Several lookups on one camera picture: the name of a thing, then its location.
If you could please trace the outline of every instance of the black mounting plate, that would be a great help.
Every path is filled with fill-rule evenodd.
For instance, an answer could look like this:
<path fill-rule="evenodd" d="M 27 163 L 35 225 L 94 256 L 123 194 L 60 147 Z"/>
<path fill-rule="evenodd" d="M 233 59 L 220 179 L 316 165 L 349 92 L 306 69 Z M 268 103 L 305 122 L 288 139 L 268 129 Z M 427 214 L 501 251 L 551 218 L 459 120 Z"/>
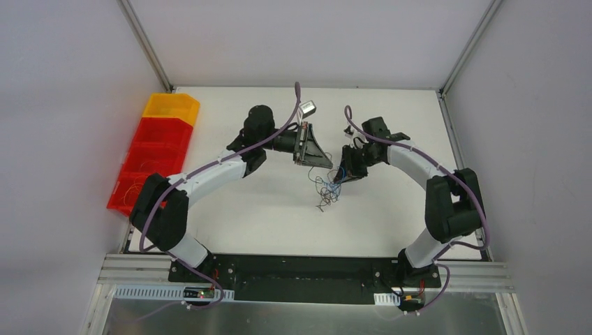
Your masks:
<path fill-rule="evenodd" d="M 235 291 L 235 300 L 374 304 L 375 293 L 403 285 L 395 278 L 397 267 L 395 258 L 212 254 L 199 269 L 208 276 L 217 270 L 217 281 L 225 290 Z M 438 268 L 431 270 L 415 283 L 407 280 L 405 287 L 418 288 L 424 279 L 426 288 L 439 288 Z M 177 262 L 171 262 L 168 280 L 208 283 Z"/>

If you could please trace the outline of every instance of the tangled wire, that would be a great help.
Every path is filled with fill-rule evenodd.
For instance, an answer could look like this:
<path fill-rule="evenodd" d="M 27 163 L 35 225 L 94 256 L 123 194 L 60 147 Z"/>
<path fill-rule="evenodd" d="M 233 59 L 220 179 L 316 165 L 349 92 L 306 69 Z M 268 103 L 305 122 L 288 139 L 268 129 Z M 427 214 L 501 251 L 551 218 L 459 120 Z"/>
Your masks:
<path fill-rule="evenodd" d="M 328 152 L 325 152 L 325 154 L 329 157 L 329 159 L 332 159 L 331 154 Z M 333 202 L 337 202 L 337 200 L 339 200 L 339 195 L 341 194 L 341 182 L 345 179 L 346 173 L 343 171 L 343 178 L 340 181 L 334 183 L 331 181 L 333 180 L 333 178 L 331 178 L 331 174 L 333 172 L 337 173 L 338 170 L 330 170 L 327 173 L 327 180 L 329 181 L 325 181 L 321 176 L 316 176 L 315 179 L 312 179 L 311 172 L 313 169 L 314 167 L 311 167 L 309 170 L 309 180 L 315 183 L 316 192 L 320 195 L 320 202 L 315 207 L 319 208 L 320 211 L 325 212 L 323 210 L 324 206 L 330 206 Z"/>

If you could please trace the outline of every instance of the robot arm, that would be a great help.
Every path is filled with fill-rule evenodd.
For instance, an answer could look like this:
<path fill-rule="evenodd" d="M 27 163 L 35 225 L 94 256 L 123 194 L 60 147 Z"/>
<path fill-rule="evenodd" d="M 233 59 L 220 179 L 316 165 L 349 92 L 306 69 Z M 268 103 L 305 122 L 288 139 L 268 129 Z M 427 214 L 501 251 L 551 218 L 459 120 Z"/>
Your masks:
<path fill-rule="evenodd" d="M 130 215 L 130 222 L 139 230 L 146 225 L 149 213 L 165 190 L 170 191 L 151 220 L 146 237 L 161 251 L 168 252 L 192 267 L 200 265 L 211 253 L 191 234 L 186 232 L 187 212 L 199 199 L 220 186 L 249 176 L 266 159 L 264 149 L 288 152 L 298 165 L 332 168 L 331 160 L 318 146 L 312 124 L 302 121 L 316 110 L 312 101 L 303 103 L 299 109 L 295 128 L 288 127 L 276 138 L 262 147 L 244 152 L 240 156 L 221 161 L 199 173 L 179 173 L 164 177 L 155 173 L 146 179 Z M 250 147 L 277 132 L 273 112 L 265 106 L 251 108 L 239 135 L 230 143 L 220 157 L 228 157 Z"/>
<path fill-rule="evenodd" d="M 407 135 L 391 134 L 382 117 L 370 119 L 362 127 L 371 136 L 405 144 L 405 147 L 416 147 Z M 466 192 L 425 157 L 405 147 L 371 140 L 364 142 L 364 136 L 351 131 L 349 127 L 345 132 L 353 141 L 342 149 L 341 168 L 335 176 L 335 182 L 341 179 L 343 182 L 361 179 L 368 175 L 369 166 L 387 163 L 405 172 L 426 191 L 426 228 L 410 246 L 399 253 L 399 264 L 403 266 L 397 267 L 397 278 L 401 282 L 416 282 L 423 274 L 430 273 L 434 259 L 447 250 L 450 242 L 481 228 L 480 217 Z M 362 140 L 361 147 L 355 146 L 357 137 Z M 463 169 L 456 171 L 454 175 L 467 184 L 482 206 L 474 171 Z M 459 199 L 453 202 L 451 195 L 456 195 Z"/>

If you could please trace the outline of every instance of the plastic bin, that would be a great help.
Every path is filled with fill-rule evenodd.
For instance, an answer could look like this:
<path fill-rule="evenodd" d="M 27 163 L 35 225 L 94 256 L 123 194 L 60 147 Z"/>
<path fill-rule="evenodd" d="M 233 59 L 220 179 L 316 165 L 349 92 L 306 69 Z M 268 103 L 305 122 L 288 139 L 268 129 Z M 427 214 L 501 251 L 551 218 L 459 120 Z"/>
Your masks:
<path fill-rule="evenodd" d="M 142 117 L 177 118 L 193 126 L 200 103 L 187 94 L 154 93 Z"/>
<path fill-rule="evenodd" d="M 149 175 L 181 172 L 199 106 L 186 94 L 152 94 L 144 111 L 148 117 L 138 124 L 107 208 L 129 216 Z"/>
<path fill-rule="evenodd" d="M 169 144 L 187 151 L 193 127 L 180 119 L 143 117 L 132 140 L 134 144 Z"/>

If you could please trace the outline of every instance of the white tabletop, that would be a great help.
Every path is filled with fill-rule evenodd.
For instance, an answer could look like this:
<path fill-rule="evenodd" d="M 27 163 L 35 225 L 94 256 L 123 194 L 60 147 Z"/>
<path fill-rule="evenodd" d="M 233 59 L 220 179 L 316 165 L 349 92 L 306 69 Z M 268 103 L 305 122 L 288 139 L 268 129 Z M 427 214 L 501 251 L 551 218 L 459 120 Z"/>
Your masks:
<path fill-rule="evenodd" d="M 247 112 L 265 104 L 274 111 L 276 127 L 295 104 L 293 89 L 180 87 L 200 101 L 184 171 L 216 159 L 237 136 Z M 348 143 L 343 107 L 351 105 L 361 124 L 383 117 L 392 133 L 404 132 L 442 165 L 454 157 L 433 91 L 302 88 L 302 101 L 317 111 L 307 121 L 324 151 L 339 166 Z M 263 165 L 201 199 L 190 208 L 188 231 L 214 253 L 394 257 L 425 228 L 425 192 L 410 177 L 386 164 L 369 168 L 369 176 L 344 184 L 339 201 L 321 212 L 320 196 L 307 178 L 309 168 L 294 165 L 292 154 L 267 151 Z M 315 168 L 311 176 L 326 178 Z M 138 250 L 134 233 L 130 251 Z M 474 235 L 464 241 L 476 244 Z M 478 251 L 455 247 L 443 258 L 479 259 Z"/>

